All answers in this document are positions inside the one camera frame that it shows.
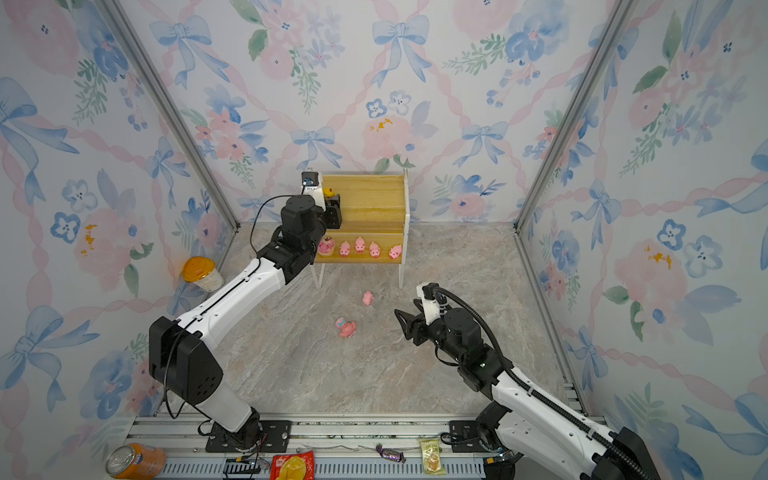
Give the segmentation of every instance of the candy wrapper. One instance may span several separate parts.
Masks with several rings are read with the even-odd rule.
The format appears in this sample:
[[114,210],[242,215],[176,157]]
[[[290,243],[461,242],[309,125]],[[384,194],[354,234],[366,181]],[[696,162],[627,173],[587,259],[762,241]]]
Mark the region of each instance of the candy wrapper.
[[429,475],[445,475],[445,468],[440,463],[440,440],[420,439],[422,444],[422,463],[424,472]]
[[406,463],[406,456],[403,455],[402,452],[398,452],[397,450],[385,449],[380,443],[376,446],[376,451],[379,453],[379,455],[382,456],[382,458],[385,458],[392,462]]

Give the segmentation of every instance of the floor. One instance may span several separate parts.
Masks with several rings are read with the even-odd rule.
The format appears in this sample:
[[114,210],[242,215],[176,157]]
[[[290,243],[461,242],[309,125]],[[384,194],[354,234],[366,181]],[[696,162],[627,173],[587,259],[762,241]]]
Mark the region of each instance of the floor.
[[[264,245],[274,224],[257,226]],[[253,257],[243,225],[220,269],[225,281]],[[392,314],[413,306],[415,286],[437,282],[472,305],[504,354],[563,399],[558,369],[535,298],[511,239],[511,226],[414,224],[405,286],[396,266],[328,265],[321,290],[310,269],[243,318],[214,355],[225,379],[261,412],[448,412],[477,414],[488,404],[429,345],[403,338]],[[373,292],[371,306],[362,303]],[[344,339],[335,322],[357,322]]]

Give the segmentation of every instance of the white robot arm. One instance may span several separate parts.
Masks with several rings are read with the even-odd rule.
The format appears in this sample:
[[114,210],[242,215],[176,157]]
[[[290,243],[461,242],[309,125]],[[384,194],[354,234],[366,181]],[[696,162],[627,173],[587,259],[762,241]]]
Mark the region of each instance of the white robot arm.
[[[325,215],[314,175],[303,180],[310,194],[286,202],[283,225],[248,267],[175,321],[161,317],[150,328],[150,374],[209,416],[214,429],[226,430],[240,451],[252,451],[263,440],[259,413],[224,382],[211,352],[248,312],[313,262],[326,225],[334,223]],[[463,300],[437,283],[419,285],[417,293],[421,313],[395,310],[395,316],[406,339],[416,345],[429,341],[448,353],[465,383],[491,400],[477,418],[478,439],[487,451],[514,450],[567,479],[659,479],[636,434],[612,432],[539,389],[502,355],[488,325]],[[451,308],[448,299],[460,307]],[[492,346],[483,342],[482,331]]]
[[[417,346],[429,341],[449,354],[469,388],[491,400],[477,417],[478,440],[487,451],[514,450],[569,480],[659,479],[634,432],[612,432],[536,386],[503,356],[482,317],[454,293],[437,283],[416,289],[421,313],[395,310],[395,316],[407,340]],[[451,308],[448,299],[459,308]]]

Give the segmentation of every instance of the wooden step shelf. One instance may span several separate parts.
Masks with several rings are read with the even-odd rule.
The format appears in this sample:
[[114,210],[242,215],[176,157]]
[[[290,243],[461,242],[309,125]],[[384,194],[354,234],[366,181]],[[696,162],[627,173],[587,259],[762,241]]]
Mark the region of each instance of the wooden step shelf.
[[[338,230],[328,230],[326,237],[336,242],[330,257],[317,255],[315,263],[389,263],[399,265],[399,283],[402,288],[404,264],[411,220],[408,208],[408,174],[403,175],[323,175],[323,187],[332,188],[341,197],[342,225]],[[355,241],[362,237],[366,249],[355,251]],[[349,242],[347,257],[339,255],[339,248]],[[379,258],[370,254],[371,243],[381,248]],[[402,245],[402,254],[394,260],[389,249]],[[322,282],[322,272],[318,286]]]

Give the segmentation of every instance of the can lid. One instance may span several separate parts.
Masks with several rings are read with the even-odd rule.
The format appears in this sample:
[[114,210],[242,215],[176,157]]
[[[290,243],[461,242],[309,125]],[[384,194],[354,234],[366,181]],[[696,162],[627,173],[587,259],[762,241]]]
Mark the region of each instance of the can lid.
[[182,273],[187,282],[197,282],[208,276],[216,268],[216,264],[210,258],[192,257],[184,264]]
[[120,475],[131,466],[136,457],[136,450],[130,445],[123,445],[107,458],[107,473],[111,476]]

